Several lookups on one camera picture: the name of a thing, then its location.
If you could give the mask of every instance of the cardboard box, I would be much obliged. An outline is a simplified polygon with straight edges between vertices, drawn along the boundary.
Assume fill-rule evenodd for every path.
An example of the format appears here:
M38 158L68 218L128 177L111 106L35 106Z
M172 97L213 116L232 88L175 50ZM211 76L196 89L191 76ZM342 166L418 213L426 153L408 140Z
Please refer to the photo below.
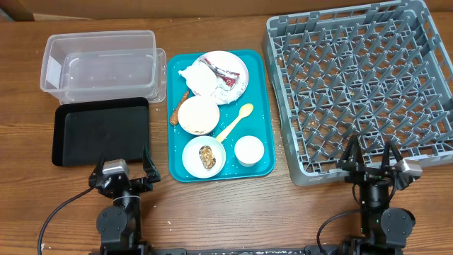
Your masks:
M33 15L19 0L0 0L0 9L15 21L33 21Z
M32 13L104 18L259 16L377 3L377 0L20 0ZM453 1L429 0L430 11L453 9Z

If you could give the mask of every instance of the wooden table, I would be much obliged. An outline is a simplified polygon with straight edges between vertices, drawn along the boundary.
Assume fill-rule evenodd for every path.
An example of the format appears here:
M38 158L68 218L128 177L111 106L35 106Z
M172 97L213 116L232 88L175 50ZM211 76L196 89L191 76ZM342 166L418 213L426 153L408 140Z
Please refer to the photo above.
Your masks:
M453 13L434 13L453 53ZM42 54L49 36L104 30L156 33L167 59L210 50L251 48L262 54L268 17L160 18L114 21L2 23L0 25L0 254L36 254L40 228L63 201L88 187L93 166L56 167L50 157L58 100L40 90ZM275 95L268 84L277 165L264 178L183 184L168 172L166 103L150 105L151 155L162 181L142 196L143 236L156 248L237 249L304 247L319 226L356 208L351 185L298 187L290 178L280 137ZM132 166L134 177L141 166ZM392 206L410 210L417 225L407 254L451 254L453 169L428 169ZM44 254L87 254L99 248L98 213L112 201L91 192L62 209L44 236ZM337 244L358 234L358 215L331 223L321 241Z

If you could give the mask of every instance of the white cup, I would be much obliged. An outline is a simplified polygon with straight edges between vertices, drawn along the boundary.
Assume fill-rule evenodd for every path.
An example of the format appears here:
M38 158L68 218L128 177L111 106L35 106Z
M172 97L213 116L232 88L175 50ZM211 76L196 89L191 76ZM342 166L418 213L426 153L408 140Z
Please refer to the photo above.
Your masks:
M247 135L236 142L234 154L242 166L250 167L263 158L264 145L258 138Z

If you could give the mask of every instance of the small white bowl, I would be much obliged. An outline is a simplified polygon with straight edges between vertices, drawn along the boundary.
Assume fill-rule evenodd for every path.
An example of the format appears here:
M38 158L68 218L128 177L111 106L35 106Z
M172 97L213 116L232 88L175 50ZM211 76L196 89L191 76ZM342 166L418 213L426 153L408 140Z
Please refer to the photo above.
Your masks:
M209 96L193 96L178 111L179 125L192 135L209 134L219 123L219 106Z
M256 137L241 137L234 145L234 154L242 166L250 167L263 158L264 145Z
M215 157L215 165L207 170L200 158L201 147L208 145L211 147L212 153ZM206 179L218 174L225 166L227 153L224 146L215 138L210 136L199 136L193 138L187 143L183 150L183 166L189 174L194 177Z

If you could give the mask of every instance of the plastic dish rack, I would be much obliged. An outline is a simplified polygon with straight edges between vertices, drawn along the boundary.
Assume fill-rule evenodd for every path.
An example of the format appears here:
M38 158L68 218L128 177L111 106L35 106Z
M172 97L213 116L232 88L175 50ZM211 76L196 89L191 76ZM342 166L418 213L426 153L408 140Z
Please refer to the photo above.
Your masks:
M422 167L453 162L452 63L422 1L272 17L263 51L295 184L342 180L353 133L368 166L387 140Z

